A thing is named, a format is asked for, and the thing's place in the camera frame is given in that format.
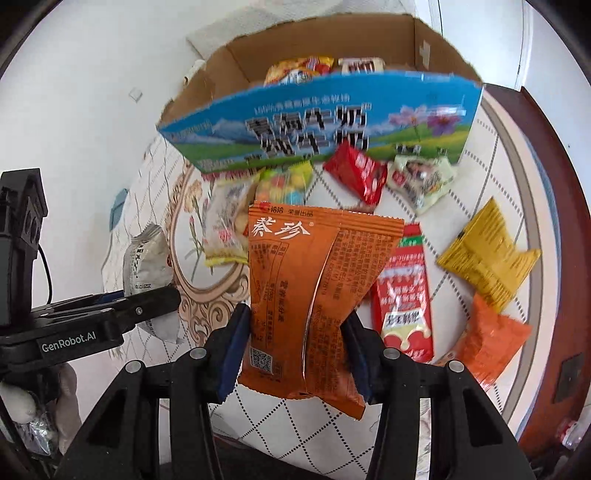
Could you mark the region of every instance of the cable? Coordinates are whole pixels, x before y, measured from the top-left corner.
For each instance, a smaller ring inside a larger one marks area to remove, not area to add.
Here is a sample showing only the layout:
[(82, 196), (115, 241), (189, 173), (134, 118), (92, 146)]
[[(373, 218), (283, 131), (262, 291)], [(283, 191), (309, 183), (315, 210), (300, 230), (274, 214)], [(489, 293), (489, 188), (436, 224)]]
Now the cable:
[(43, 260), (43, 266), (45, 267), (45, 274), (47, 275), (47, 289), (49, 290), (49, 296), (47, 297), (47, 304), (51, 303), (51, 298), (53, 297), (53, 288), (51, 287), (51, 275), (49, 274), (49, 266), (47, 265), (47, 259), (45, 258), (45, 253), (43, 253), (43, 249), (41, 245), (39, 245), (39, 253), (41, 254), (41, 260)]

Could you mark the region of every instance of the orange wrapped snack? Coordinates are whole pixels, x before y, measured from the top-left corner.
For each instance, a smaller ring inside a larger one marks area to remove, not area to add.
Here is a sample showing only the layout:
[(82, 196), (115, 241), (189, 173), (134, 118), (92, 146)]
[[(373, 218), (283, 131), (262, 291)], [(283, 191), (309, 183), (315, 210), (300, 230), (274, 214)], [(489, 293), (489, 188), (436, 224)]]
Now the orange wrapped snack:
[(269, 68), (264, 85), (308, 82), (314, 77), (329, 74), (334, 62), (331, 57), (283, 60)]
[(476, 293), (466, 330), (452, 351), (437, 364), (459, 360), (486, 391), (503, 373), (530, 333), (530, 325), (498, 314)]
[(365, 403), (340, 325), (382, 271), (404, 222), (255, 202), (248, 225), (251, 340), (238, 381), (279, 398), (318, 396), (360, 419)]

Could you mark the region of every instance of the red snack package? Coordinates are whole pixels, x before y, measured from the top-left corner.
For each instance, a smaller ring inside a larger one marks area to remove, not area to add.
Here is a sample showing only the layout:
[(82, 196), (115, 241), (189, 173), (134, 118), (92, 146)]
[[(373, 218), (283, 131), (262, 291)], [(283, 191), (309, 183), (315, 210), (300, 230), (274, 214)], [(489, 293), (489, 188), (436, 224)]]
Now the red snack package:
[(339, 145), (324, 169), (368, 205), (375, 207), (379, 203), (388, 170), (349, 142)]
[(452, 350), (437, 361), (459, 360), (487, 391), (503, 373), (531, 333), (531, 325), (501, 315), (476, 293), (472, 315)]
[(416, 362), (433, 359), (431, 303), (418, 223), (404, 226), (404, 236), (371, 288), (374, 330), (387, 347)]

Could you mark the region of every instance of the blue gripper pad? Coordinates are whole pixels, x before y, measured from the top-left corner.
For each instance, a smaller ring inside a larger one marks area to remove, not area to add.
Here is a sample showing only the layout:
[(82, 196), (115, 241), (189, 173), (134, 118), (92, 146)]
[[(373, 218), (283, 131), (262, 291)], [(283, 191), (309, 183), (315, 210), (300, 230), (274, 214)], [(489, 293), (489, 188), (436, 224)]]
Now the blue gripper pad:
[(204, 347), (210, 355), (207, 389), (211, 403), (224, 402), (234, 390), (250, 332), (251, 310), (245, 303), (239, 303), (228, 325), (209, 335)]
[(380, 360), (384, 342), (378, 332), (364, 328), (356, 312), (347, 317), (340, 331), (357, 392), (370, 405), (382, 403), (387, 393)]

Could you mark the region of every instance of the white snack package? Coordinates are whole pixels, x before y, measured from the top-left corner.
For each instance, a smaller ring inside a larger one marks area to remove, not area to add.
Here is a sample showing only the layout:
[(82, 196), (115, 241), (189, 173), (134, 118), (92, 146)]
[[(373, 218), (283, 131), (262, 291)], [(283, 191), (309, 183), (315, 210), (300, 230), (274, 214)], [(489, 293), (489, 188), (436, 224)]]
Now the white snack package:
[[(168, 263), (169, 255), (166, 235), (160, 226), (150, 223), (143, 232), (133, 237), (123, 258), (125, 296), (169, 285), (173, 280), (173, 269)], [(178, 338), (178, 312), (146, 320), (139, 323), (138, 327), (165, 342), (181, 343)]]
[(455, 178), (456, 171), (445, 156), (396, 155), (388, 165), (386, 184), (401, 192), (417, 215), (421, 215), (449, 193)]
[(348, 75), (357, 72), (383, 72), (385, 63), (378, 57), (366, 57), (359, 59), (339, 59), (339, 65), (342, 67), (341, 73)]

